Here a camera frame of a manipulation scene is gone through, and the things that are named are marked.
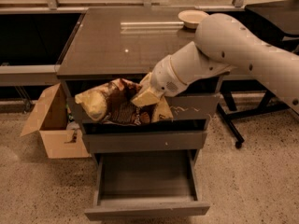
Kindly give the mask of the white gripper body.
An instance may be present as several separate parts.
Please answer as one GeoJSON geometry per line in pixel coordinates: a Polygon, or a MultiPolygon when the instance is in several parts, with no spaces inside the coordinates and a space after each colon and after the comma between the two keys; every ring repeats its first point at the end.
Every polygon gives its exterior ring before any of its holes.
{"type": "Polygon", "coordinates": [[[175,97],[188,88],[188,85],[183,83],[176,74],[170,55],[155,65],[149,83],[156,91],[168,97],[175,97]]]}

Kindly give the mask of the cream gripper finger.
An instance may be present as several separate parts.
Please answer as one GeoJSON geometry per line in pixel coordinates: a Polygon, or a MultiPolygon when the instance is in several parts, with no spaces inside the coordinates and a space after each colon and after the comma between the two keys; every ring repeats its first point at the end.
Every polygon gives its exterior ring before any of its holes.
{"type": "Polygon", "coordinates": [[[151,72],[148,72],[139,82],[139,84],[142,86],[143,89],[146,89],[148,87],[148,85],[150,84],[150,79],[151,79],[151,72]]]}
{"type": "Polygon", "coordinates": [[[142,88],[140,92],[131,99],[131,102],[138,107],[154,105],[160,101],[162,95],[163,93],[161,91],[153,87],[142,88]]]}

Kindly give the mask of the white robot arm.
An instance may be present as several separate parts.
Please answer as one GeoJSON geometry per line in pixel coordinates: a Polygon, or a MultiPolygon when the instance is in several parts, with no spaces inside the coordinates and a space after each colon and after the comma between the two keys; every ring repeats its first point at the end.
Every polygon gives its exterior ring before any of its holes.
{"type": "Polygon", "coordinates": [[[263,42],[244,24],[225,14],[208,15],[192,42],[160,60],[142,80],[132,99],[136,106],[174,97],[194,81],[233,68],[248,72],[283,103],[299,112],[299,57],[263,42]]]}

